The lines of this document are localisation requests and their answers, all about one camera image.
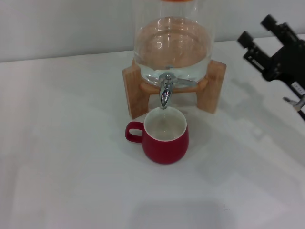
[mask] water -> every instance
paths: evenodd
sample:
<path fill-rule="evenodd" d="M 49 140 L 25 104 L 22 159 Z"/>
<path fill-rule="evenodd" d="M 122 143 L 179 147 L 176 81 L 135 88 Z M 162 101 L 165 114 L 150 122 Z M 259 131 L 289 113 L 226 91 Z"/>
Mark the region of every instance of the water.
<path fill-rule="evenodd" d="M 181 117 L 171 113 L 152 117 L 145 123 L 148 134 L 161 141 L 170 141 L 180 137 L 185 126 Z"/>
<path fill-rule="evenodd" d="M 211 60 L 211 39 L 195 21 L 166 17 L 143 27 L 134 48 L 134 58 L 142 77 L 157 85 L 164 72 L 176 77 L 201 80 Z"/>

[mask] mug rim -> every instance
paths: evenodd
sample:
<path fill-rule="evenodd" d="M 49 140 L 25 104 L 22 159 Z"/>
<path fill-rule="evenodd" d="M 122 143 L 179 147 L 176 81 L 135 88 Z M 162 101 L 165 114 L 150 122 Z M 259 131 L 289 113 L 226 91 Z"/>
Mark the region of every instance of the mug rim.
<path fill-rule="evenodd" d="M 178 114 L 181 115 L 181 117 L 183 117 L 183 121 L 184 121 L 184 130 L 182 131 L 182 133 L 181 133 L 178 137 L 176 137 L 176 138 L 174 138 L 174 139 L 171 139 L 171 140 L 160 140 L 160 139 L 155 138 L 155 137 L 153 137 L 153 136 L 151 136 L 151 135 L 149 134 L 149 132 L 146 130 L 146 125 L 145 125 L 145 124 L 146 124 L 146 121 L 147 121 L 147 118 L 151 115 L 151 113 L 152 113 L 153 111 L 158 110 L 158 109 L 161 110 L 161 108 L 159 108 L 159 107 L 152 109 L 152 110 L 146 115 L 146 117 L 145 117 L 145 119 L 144 119 L 143 126 L 144 126 L 144 130 L 145 130 L 145 132 L 148 134 L 148 136 L 151 137 L 152 139 L 158 141 L 158 142 L 172 142 L 172 141 L 175 141 L 175 140 L 179 139 L 180 137 L 182 137 L 182 135 L 184 135 L 184 133 L 185 133 L 185 131 L 186 131 L 186 128 L 187 128 L 187 121 L 186 121 L 186 118 L 185 118 L 184 114 L 183 114 L 181 111 L 179 111 L 178 109 L 176 109 L 176 108 L 174 108 L 174 107 L 171 107 L 171 106 L 167 107 L 166 109 L 170 109 L 170 110 L 176 111 L 176 112 L 178 112 Z"/>

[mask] glass jar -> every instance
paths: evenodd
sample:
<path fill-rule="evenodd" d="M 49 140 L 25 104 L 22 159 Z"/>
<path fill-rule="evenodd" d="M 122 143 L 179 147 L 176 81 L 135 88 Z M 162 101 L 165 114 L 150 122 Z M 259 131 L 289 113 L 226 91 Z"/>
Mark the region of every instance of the glass jar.
<path fill-rule="evenodd" d="M 200 81 L 211 60 L 218 0 L 133 0 L 134 60 L 158 85 L 164 72 Z"/>

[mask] orange lid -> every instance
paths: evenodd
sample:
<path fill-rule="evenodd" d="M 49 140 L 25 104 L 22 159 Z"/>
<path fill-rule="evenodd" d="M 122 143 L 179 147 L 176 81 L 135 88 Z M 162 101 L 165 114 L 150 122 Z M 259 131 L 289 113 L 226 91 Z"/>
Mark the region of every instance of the orange lid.
<path fill-rule="evenodd" d="M 161 0 L 161 1 L 183 2 L 183 1 L 193 1 L 193 0 Z"/>

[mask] white wall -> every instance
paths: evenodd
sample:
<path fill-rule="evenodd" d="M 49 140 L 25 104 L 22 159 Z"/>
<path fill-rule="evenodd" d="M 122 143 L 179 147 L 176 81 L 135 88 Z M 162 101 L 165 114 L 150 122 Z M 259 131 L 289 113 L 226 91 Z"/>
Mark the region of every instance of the white wall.
<path fill-rule="evenodd" d="M 305 0 L 223 0 L 218 41 L 268 36 L 269 13 L 305 33 Z M 131 50 L 131 0 L 0 0 L 0 62 Z"/>

